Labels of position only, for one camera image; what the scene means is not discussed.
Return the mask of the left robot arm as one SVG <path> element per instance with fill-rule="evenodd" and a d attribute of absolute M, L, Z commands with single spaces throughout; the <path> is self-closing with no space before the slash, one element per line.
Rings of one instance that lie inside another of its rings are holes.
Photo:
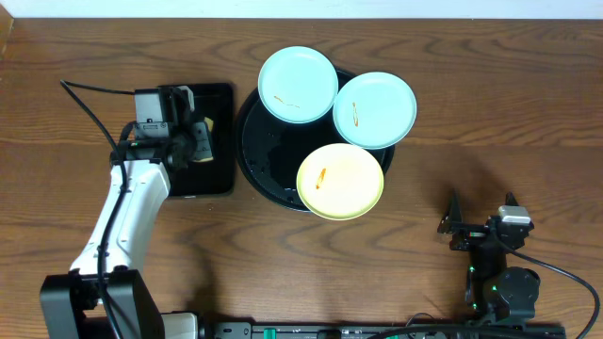
<path fill-rule="evenodd" d="M 193 312 L 159 312 L 142 278 L 171 178 L 197 160 L 209 130 L 189 86 L 136 89 L 136 118 L 119 137 L 106 128 L 111 182 L 85 248 L 68 273 L 45 278 L 40 302 L 52 338 L 198 338 Z"/>

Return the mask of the yellow plate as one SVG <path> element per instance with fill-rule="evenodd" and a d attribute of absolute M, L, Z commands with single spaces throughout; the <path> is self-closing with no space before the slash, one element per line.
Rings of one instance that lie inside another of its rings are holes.
<path fill-rule="evenodd" d="M 384 174 L 368 151 L 334 143 L 316 149 L 301 162 L 296 188 L 302 203 L 315 215 L 349 220 L 377 204 L 383 194 Z"/>

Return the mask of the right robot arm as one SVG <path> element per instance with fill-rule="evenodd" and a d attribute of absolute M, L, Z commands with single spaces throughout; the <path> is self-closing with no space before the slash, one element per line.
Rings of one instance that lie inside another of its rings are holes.
<path fill-rule="evenodd" d="M 465 302 L 474 307 L 477 325 L 524 328 L 535 317 L 541 280 L 535 271 L 509 266 L 506 259 L 525 245 L 533 228 L 529 212 L 511 192 L 483 224 L 465 222 L 458 196 L 451 197 L 437 232 L 451 236 L 451 250 L 469 255 Z"/>

